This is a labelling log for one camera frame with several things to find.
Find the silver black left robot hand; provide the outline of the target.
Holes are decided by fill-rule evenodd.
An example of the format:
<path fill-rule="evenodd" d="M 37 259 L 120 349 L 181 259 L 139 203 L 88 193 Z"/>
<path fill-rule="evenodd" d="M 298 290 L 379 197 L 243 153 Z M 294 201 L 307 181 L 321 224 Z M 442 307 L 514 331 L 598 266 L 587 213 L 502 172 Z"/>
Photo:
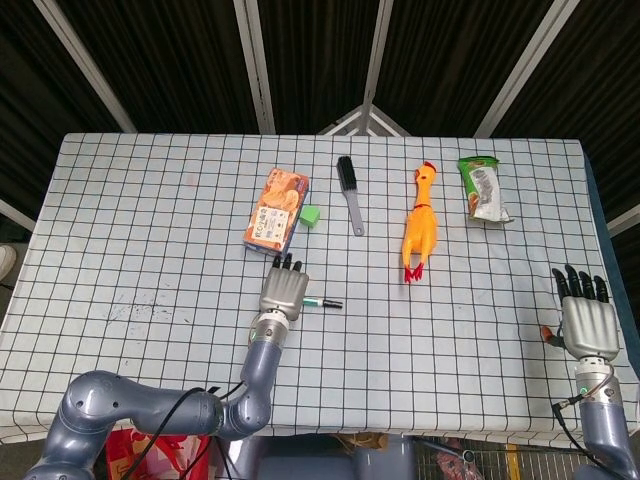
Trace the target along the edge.
<path fill-rule="evenodd" d="M 260 312 L 277 310 L 289 321 L 298 319 L 309 283 L 301 269 L 302 262 L 293 262 L 291 253 L 274 258 L 260 294 Z"/>

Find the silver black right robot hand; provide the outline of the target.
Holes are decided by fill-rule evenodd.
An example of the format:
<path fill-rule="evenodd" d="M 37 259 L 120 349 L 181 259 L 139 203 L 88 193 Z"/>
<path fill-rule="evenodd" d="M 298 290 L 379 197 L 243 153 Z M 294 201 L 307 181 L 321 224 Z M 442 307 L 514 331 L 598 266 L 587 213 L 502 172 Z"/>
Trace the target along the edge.
<path fill-rule="evenodd" d="M 562 321 L 553 333 L 547 326 L 540 327 L 543 341 L 566 350 L 581 360 L 598 357 L 613 361 L 620 350 L 617 319 L 609 302 L 606 283 L 601 276 L 590 276 L 565 265 L 566 273 L 551 270 L 560 299 Z"/>

